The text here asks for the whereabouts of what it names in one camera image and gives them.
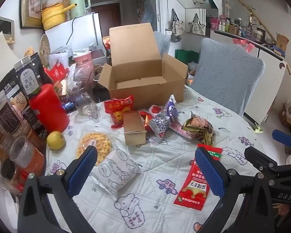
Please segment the silver purple snack bag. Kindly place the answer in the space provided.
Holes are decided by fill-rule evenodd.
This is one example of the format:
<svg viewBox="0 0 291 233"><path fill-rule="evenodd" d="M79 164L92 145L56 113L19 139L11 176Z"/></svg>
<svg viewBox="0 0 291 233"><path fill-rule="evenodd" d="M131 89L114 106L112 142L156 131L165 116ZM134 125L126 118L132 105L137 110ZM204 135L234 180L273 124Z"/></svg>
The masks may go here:
<svg viewBox="0 0 291 233"><path fill-rule="evenodd" d="M177 102L174 95L170 95L163 109L155 115L149 122L149 126L155 134L152 142L159 144L170 125L178 120Z"/></svg>

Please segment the light green electric kettle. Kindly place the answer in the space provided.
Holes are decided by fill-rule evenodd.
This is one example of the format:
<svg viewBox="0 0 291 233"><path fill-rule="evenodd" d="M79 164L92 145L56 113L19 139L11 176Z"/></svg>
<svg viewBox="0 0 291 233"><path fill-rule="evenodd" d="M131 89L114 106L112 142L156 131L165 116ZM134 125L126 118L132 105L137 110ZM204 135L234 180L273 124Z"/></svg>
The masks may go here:
<svg viewBox="0 0 291 233"><path fill-rule="evenodd" d="M90 0L69 0L69 4L75 7L70 10L71 19L87 15L87 10L91 7Z"/></svg>

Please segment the red plastic canister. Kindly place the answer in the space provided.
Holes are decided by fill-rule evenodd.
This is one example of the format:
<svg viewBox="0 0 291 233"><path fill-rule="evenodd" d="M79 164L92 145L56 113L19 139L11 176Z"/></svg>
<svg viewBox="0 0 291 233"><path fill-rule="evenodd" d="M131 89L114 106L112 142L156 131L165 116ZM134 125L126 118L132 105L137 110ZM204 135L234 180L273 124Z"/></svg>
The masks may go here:
<svg viewBox="0 0 291 233"><path fill-rule="evenodd" d="M47 133L63 132L69 124L69 117L51 84L41 86L41 92L29 100L29 105Z"/></svg>

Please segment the clear jar dark label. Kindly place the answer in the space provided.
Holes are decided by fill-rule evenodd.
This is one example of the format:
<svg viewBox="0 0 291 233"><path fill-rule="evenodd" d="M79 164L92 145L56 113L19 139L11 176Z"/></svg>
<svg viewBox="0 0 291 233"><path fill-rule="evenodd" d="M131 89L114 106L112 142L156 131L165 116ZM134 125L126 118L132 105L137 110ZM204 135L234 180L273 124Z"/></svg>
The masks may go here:
<svg viewBox="0 0 291 233"><path fill-rule="evenodd" d="M35 98L41 92L41 86L33 69L30 55L23 57L14 64L14 69L22 88L29 99Z"/></svg>

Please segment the brown entrance door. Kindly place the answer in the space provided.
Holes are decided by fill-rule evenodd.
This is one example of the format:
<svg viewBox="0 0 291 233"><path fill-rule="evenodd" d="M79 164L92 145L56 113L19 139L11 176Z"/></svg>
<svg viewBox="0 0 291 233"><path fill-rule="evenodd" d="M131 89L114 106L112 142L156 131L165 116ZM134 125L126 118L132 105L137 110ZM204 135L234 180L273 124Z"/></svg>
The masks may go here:
<svg viewBox="0 0 291 233"><path fill-rule="evenodd" d="M101 34L103 37L109 36L110 28L122 25L120 3L92 6L91 11L99 14Z"/></svg>

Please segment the red long snack packet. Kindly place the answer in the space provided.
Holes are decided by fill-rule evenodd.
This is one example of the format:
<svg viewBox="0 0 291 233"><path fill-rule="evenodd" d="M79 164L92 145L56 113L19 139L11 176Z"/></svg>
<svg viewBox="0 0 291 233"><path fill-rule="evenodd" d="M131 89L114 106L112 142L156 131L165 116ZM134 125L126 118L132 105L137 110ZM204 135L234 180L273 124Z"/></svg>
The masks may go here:
<svg viewBox="0 0 291 233"><path fill-rule="evenodd" d="M179 191L174 204L201 211L207 199L210 187L196 160L191 161L187 178Z"/></svg>

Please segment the green brown snack packet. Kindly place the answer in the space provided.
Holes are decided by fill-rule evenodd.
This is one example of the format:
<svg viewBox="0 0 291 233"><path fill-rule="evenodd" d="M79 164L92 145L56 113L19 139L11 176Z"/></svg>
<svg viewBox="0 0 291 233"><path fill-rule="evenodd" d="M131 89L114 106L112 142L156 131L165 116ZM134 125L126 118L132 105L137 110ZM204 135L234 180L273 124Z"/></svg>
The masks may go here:
<svg viewBox="0 0 291 233"><path fill-rule="evenodd" d="M182 129L189 132L202 144L212 146L215 134L212 124L192 112L190 114L190 118L183 123Z"/></svg>

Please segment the large red candy bag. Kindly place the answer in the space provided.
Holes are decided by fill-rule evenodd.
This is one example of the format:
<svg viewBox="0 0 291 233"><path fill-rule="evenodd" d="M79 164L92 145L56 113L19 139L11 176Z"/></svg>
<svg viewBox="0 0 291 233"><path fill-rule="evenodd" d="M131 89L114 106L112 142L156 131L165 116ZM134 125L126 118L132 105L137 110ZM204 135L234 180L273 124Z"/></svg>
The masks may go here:
<svg viewBox="0 0 291 233"><path fill-rule="evenodd" d="M104 109L107 114L111 115L113 125L112 129L121 128L123 126L123 115L126 112L134 111L134 95L124 99L110 99L104 102Z"/></svg>

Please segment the white bread print snack bag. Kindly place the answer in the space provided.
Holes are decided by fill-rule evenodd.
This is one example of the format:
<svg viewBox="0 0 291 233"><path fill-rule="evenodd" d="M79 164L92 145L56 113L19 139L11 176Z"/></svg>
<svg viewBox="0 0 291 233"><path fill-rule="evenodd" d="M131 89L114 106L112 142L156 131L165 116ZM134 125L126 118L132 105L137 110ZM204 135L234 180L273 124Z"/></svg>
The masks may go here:
<svg viewBox="0 0 291 233"><path fill-rule="evenodd" d="M139 165L119 148L110 152L91 172L95 182L114 198L120 189L140 174Z"/></svg>

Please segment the small red candy packet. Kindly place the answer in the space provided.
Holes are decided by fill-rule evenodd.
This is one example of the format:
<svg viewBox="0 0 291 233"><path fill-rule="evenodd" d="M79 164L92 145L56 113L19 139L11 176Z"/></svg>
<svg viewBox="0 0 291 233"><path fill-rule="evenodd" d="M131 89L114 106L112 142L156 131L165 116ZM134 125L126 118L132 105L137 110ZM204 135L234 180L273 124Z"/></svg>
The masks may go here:
<svg viewBox="0 0 291 233"><path fill-rule="evenodd" d="M150 113L148 113L147 111L141 111L141 110L139 111L139 114L140 114L141 119L143 121L143 125L145 127L145 130L147 132L151 132L152 129L149 126L149 121L153 118L153 116Z"/></svg>

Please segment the gold framed picture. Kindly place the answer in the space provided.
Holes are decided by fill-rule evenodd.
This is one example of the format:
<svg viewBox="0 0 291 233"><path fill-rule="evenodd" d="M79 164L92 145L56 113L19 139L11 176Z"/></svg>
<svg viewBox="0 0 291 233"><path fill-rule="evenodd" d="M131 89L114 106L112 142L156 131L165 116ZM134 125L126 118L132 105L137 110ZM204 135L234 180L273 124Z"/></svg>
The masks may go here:
<svg viewBox="0 0 291 233"><path fill-rule="evenodd" d="M20 0L20 28L42 29L42 3L43 0Z"/></svg>

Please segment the black standing pouch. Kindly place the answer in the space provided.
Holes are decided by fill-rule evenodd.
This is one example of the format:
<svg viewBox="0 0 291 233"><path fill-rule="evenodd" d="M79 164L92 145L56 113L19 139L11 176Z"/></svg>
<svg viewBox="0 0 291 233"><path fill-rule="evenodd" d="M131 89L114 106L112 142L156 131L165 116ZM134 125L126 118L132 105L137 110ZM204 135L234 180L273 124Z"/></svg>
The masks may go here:
<svg viewBox="0 0 291 233"><path fill-rule="evenodd" d="M33 70L37 77L37 81L39 85L42 86L44 84L43 79L46 78L46 74L44 72L39 54L34 53L31 56L31 61L33 63ZM14 68L1 80L0 92L2 90L4 90L7 98L18 107L18 110L21 112L24 119L27 120L37 135L40 138L44 138L46 130L37 119L35 112L31 109L28 97L22 88L22 84L20 79L17 77Z"/></svg>

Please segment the clear waffle cookie bag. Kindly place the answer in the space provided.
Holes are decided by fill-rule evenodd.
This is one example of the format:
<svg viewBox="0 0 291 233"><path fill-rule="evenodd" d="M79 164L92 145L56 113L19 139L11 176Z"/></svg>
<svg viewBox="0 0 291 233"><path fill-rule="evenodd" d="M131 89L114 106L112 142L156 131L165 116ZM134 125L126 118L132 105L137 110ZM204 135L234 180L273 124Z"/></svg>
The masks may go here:
<svg viewBox="0 0 291 233"><path fill-rule="evenodd" d="M80 138L77 149L76 158L79 158L88 146L94 146L97 149L98 157L95 166L98 166L106 156L111 152L111 142L106 134L91 132L86 133Z"/></svg>

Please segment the green storage bin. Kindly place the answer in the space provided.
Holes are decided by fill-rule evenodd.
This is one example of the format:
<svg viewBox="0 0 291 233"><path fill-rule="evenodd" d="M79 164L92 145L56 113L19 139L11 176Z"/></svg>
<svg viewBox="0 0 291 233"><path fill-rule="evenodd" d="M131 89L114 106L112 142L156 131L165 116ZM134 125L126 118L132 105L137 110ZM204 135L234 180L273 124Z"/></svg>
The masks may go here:
<svg viewBox="0 0 291 233"><path fill-rule="evenodd" d="M190 62L197 63L199 61L200 54L192 50L175 50L174 57L188 65Z"/></svg>

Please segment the small gold cardboard box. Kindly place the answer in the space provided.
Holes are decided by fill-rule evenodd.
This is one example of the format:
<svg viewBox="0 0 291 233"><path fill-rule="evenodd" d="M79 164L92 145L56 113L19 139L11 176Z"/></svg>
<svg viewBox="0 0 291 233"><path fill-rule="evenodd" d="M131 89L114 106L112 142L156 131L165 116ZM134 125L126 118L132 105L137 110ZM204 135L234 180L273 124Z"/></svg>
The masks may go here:
<svg viewBox="0 0 291 233"><path fill-rule="evenodd" d="M127 146L146 143L146 130L138 111L131 111L123 115L125 143Z"/></svg>

